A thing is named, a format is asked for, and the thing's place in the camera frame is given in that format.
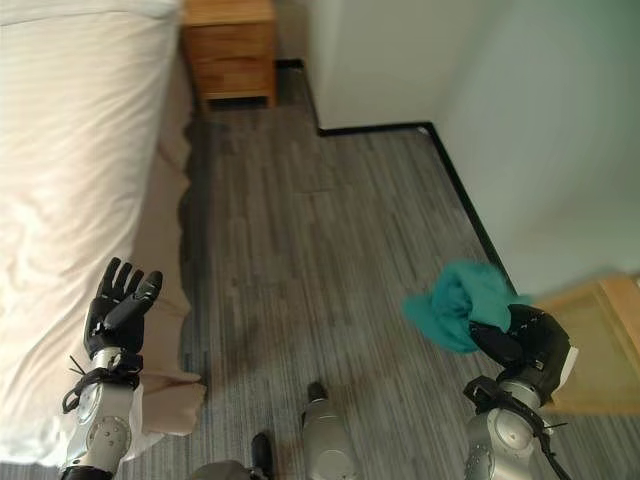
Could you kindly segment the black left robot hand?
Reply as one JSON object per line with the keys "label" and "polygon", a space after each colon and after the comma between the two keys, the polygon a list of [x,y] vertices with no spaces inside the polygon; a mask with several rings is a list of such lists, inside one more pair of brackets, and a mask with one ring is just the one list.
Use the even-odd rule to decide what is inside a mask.
{"label": "black left robot hand", "polygon": [[132,354],[142,350],[145,315],[162,289],[163,274],[145,275],[113,257],[108,263],[85,321],[83,343],[90,359],[105,348]]}

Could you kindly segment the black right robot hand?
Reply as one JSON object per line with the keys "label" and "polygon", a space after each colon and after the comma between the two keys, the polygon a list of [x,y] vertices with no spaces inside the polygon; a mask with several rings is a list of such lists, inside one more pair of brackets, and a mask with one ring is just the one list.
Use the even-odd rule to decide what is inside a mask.
{"label": "black right robot hand", "polygon": [[549,313],[523,304],[508,306],[510,326],[472,322],[470,336],[479,349],[503,367],[499,383],[513,380],[527,384],[540,403],[549,402],[560,387],[561,373],[570,351],[570,339]]}

